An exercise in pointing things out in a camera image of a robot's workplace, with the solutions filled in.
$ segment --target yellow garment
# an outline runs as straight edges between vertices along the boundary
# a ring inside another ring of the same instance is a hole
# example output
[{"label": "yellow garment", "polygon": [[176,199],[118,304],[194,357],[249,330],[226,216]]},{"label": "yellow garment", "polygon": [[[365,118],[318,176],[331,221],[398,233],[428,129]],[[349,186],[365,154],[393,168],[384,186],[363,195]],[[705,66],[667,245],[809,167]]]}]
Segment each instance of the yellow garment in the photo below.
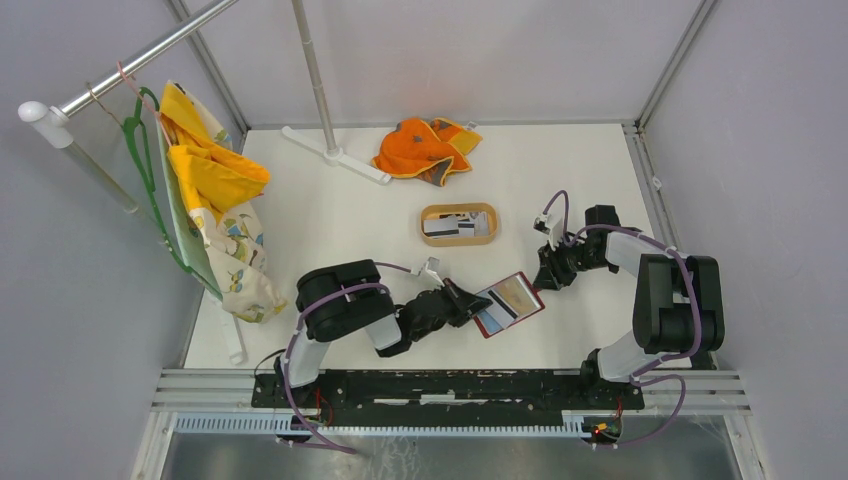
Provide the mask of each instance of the yellow garment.
[{"label": "yellow garment", "polygon": [[191,100],[173,84],[165,85],[160,113],[165,130],[176,139],[168,158],[186,211],[206,208],[218,222],[224,212],[259,195],[271,180],[261,165],[217,145]]},{"label": "yellow garment", "polygon": [[465,155],[482,139],[446,118],[429,123],[408,118],[386,135],[373,163],[393,177],[417,177],[442,187],[448,175],[471,170]]}]

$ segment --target metal rod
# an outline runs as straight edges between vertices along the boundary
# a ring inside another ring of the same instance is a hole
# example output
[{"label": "metal rod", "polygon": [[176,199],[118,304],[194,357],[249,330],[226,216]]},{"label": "metal rod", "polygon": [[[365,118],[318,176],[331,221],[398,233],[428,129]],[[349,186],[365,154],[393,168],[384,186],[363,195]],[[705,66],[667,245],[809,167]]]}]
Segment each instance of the metal rod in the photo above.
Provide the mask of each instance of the metal rod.
[{"label": "metal rod", "polygon": [[[185,21],[191,16],[191,11],[183,0],[165,0],[165,4],[171,10],[171,14],[173,14],[177,22]],[[229,110],[230,119],[239,130],[238,136],[241,137],[247,133],[250,125],[247,123],[244,112],[242,112],[241,107],[236,102],[235,95],[233,95],[230,86],[224,79],[224,74],[221,72],[220,67],[218,67],[218,62],[212,56],[212,52],[209,50],[209,46],[206,44],[206,40],[203,39],[203,34],[200,33],[200,30],[195,31],[188,37],[188,44],[194,52],[194,56],[197,57],[197,60],[203,67],[204,72],[206,72],[207,78],[212,82],[221,99],[224,100],[224,104],[227,110]]]},{"label": "metal rod", "polygon": [[109,194],[112,199],[114,199],[121,208],[124,209],[125,212],[135,215],[138,218],[146,219],[150,225],[156,226],[153,223],[153,219],[144,213],[144,210],[138,205],[138,202],[133,199],[130,194],[126,192],[118,182],[112,178],[106,170],[94,161],[91,158],[91,155],[85,151],[77,142],[72,142],[65,148],[61,149],[62,152],[65,153],[68,157],[70,157],[74,163],[79,166],[85,173],[87,173],[91,178],[94,179],[104,190]]},{"label": "metal rod", "polygon": [[[127,74],[138,71],[141,67],[150,63],[151,60],[164,53],[180,40],[191,35],[192,32],[200,28],[209,20],[217,17],[221,12],[237,1],[238,0],[215,0],[209,5],[201,8],[195,12],[194,15],[186,19],[185,22],[177,25],[170,32],[152,41],[138,53],[121,62],[124,67],[124,71]],[[81,94],[77,95],[73,100],[60,106],[59,110],[61,110],[67,117],[72,117],[94,100],[91,96],[92,92],[94,95],[101,96],[115,88],[115,86],[121,83],[122,80],[121,75],[116,70],[111,71],[96,82],[92,82],[91,91],[85,90]]]},{"label": "metal rod", "polygon": [[689,25],[686,26],[686,30],[680,38],[680,42],[677,43],[674,53],[671,54],[671,58],[668,60],[668,63],[663,69],[657,84],[651,91],[651,95],[648,96],[648,101],[645,103],[645,106],[642,107],[642,113],[639,114],[638,119],[639,130],[644,130],[645,126],[651,120],[651,116],[654,114],[657,105],[660,100],[662,100],[663,96],[665,96],[669,83],[671,83],[672,78],[674,78],[677,73],[680,63],[689,53],[689,47],[692,45],[695,37],[698,36],[698,33],[701,31],[701,27],[704,25],[704,22],[706,22],[716,3],[718,3],[718,0],[701,0],[700,5],[698,5],[698,9],[692,16],[692,20],[689,22]]},{"label": "metal rod", "polygon": [[303,55],[306,57],[306,68],[309,69],[309,79],[312,81],[315,103],[318,104],[318,116],[321,118],[321,128],[324,129],[327,154],[335,155],[338,153],[339,147],[336,145],[336,137],[333,135],[333,123],[330,121],[330,110],[327,107],[327,98],[324,96],[324,84],[321,83],[321,73],[318,71],[315,46],[312,44],[309,25],[306,23],[306,11],[303,9],[303,0],[292,0],[292,7],[294,7],[294,18],[297,20],[297,30],[300,32],[300,40],[303,42]]}]

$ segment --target orange cloth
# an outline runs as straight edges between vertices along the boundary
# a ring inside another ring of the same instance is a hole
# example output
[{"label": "orange cloth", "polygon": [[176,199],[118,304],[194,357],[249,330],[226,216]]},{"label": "orange cloth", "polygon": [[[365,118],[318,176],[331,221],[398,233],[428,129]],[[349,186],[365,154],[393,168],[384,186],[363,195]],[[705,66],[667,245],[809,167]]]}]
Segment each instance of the orange cloth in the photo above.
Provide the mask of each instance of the orange cloth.
[{"label": "orange cloth", "polygon": [[408,118],[386,135],[374,166],[396,178],[418,177],[443,187],[448,175],[468,172],[465,155],[483,137],[446,118]]}]

